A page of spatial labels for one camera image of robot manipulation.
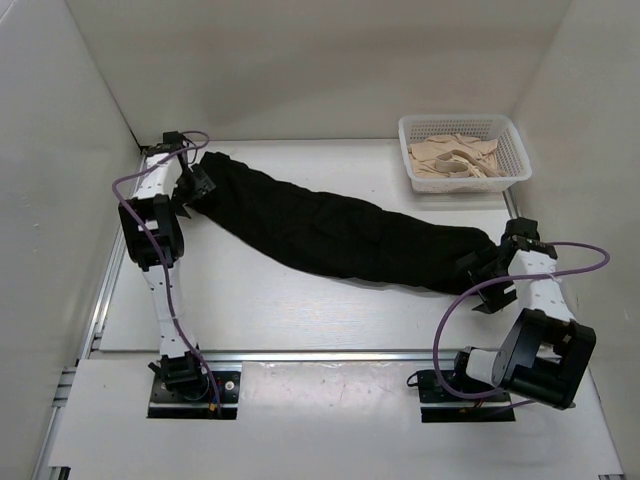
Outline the black trousers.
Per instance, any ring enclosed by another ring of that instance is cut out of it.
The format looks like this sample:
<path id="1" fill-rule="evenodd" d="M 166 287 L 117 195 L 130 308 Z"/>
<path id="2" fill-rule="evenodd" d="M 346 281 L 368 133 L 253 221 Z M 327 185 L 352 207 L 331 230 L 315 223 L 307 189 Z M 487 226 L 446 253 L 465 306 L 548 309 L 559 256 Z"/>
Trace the black trousers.
<path id="1" fill-rule="evenodd" d="M 498 252 L 480 229 L 435 225 L 361 199 L 314 192 L 223 153 L 208 152 L 199 165 L 215 187 L 190 208 L 306 273 L 457 295 L 472 285 L 461 260 Z"/>

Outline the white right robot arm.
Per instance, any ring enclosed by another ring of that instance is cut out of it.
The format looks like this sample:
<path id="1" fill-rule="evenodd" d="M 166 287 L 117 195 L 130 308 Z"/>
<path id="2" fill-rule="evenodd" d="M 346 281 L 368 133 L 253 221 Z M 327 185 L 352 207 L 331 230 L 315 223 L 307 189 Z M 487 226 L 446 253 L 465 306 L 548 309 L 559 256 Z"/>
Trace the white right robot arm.
<path id="1" fill-rule="evenodd" d="M 499 348 L 457 353 L 449 375 L 455 396 L 470 400 L 483 389 L 501 389 L 558 410 L 574 406 L 596 334 L 567 307 L 557 258 L 536 221 L 516 218 L 507 222 L 495 253 L 459 261 L 480 298 L 477 311 L 491 314 L 517 303 L 519 313 Z"/>

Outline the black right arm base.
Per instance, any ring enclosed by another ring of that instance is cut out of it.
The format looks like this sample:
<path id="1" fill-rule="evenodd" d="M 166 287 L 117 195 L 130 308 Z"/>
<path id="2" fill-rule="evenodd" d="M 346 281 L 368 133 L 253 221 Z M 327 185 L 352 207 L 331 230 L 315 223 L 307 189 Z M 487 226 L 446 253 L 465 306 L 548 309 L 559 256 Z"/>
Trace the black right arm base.
<path id="1" fill-rule="evenodd" d="M 406 380 L 419 397 L 423 424 L 507 423 L 516 420 L 508 393 L 467 400 L 452 395 L 438 382 L 433 370 L 418 370 Z"/>

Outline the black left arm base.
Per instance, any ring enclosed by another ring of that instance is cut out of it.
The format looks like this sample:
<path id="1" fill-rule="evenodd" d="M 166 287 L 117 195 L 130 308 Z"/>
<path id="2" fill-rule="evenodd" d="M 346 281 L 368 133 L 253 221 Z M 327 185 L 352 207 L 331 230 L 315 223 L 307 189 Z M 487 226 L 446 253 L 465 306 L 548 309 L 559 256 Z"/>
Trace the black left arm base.
<path id="1" fill-rule="evenodd" d="M 235 420 L 241 388 L 241 372 L 232 370 L 214 371 L 220 397 L 215 395 L 210 381 L 204 376 L 204 385 L 182 393 L 171 390 L 161 381 L 159 366 L 149 368 L 154 372 L 150 391 L 147 417 L 149 419 L 173 420 Z"/>

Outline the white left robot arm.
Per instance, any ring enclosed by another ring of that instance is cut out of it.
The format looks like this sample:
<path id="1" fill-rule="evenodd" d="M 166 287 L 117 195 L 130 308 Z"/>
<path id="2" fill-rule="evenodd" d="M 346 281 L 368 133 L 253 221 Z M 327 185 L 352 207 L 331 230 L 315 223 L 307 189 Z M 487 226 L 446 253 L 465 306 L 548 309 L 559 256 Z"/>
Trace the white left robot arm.
<path id="1" fill-rule="evenodd" d="M 185 244 L 178 218 L 186 214 L 188 201 L 213 188 L 189 162 L 208 143 L 201 131 L 165 132 L 147 149 L 141 171 L 115 180 L 112 191 L 129 257 L 147 283 L 159 328 L 160 360 L 150 368 L 167 390 L 189 401 L 214 403 L 220 399 L 217 381 L 195 335 L 180 321 Z"/>

